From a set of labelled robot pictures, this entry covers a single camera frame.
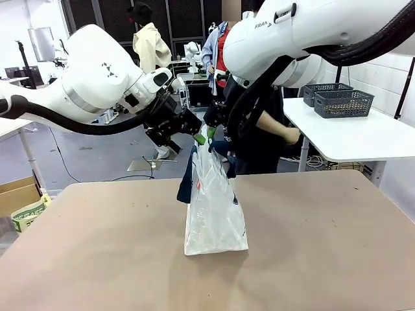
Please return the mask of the person's hand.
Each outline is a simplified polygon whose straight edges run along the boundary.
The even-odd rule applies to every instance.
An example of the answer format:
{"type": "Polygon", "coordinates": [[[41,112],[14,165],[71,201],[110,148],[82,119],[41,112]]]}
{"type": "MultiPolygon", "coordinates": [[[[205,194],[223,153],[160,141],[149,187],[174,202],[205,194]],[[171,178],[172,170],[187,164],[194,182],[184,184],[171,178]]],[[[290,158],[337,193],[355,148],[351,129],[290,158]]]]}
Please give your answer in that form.
{"type": "Polygon", "coordinates": [[[282,137],[289,145],[294,145],[300,138],[300,131],[297,128],[286,127],[283,131],[282,137]]]}

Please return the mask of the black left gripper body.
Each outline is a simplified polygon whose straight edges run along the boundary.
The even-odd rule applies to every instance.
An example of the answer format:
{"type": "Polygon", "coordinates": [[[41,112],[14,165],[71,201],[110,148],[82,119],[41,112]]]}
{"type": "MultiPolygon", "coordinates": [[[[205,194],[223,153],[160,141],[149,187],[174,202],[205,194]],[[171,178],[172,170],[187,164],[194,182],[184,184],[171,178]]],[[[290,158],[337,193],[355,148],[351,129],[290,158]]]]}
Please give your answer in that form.
{"type": "Polygon", "coordinates": [[[183,128],[185,112],[171,95],[163,95],[150,110],[145,122],[146,135],[156,145],[176,145],[171,137],[183,128]]]}

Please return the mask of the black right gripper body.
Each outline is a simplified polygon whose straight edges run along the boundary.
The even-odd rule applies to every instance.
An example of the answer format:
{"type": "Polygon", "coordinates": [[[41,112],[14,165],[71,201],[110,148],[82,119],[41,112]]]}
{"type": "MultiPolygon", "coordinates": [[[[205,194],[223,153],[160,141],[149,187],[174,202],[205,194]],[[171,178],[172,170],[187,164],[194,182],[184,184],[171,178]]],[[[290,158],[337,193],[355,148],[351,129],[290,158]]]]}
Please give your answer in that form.
{"type": "Polygon", "coordinates": [[[204,114],[204,122],[211,128],[228,124],[229,109],[226,101],[212,100],[204,114]]]}

